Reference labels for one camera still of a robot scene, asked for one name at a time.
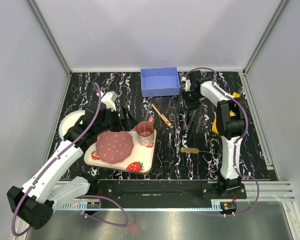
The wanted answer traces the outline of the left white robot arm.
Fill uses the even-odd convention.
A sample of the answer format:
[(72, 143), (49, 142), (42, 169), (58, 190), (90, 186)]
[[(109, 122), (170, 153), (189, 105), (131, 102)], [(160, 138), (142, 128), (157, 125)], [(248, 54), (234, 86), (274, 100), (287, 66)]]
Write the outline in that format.
[(93, 103), (85, 110), (68, 114), (59, 126), (62, 139), (44, 166), (21, 187), (12, 186), (7, 192), (13, 218), (21, 218), (30, 227), (42, 228), (53, 213), (76, 198), (98, 199), (98, 179), (80, 172), (69, 183), (55, 188), (65, 171), (106, 131), (128, 132), (137, 125), (127, 108), (123, 115), (106, 104)]

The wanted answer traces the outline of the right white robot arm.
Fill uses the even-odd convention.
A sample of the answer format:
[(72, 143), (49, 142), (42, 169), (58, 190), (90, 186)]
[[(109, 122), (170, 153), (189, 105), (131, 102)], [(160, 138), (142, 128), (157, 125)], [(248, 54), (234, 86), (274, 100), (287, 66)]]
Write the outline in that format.
[(235, 97), (217, 84), (217, 73), (203, 77), (200, 68), (185, 74), (182, 90), (186, 110), (199, 107), (200, 99), (207, 98), (216, 106), (215, 127), (222, 141), (222, 162), (218, 172), (217, 192), (229, 198), (240, 189), (243, 176), (239, 170), (241, 142), (248, 131), (245, 99)]

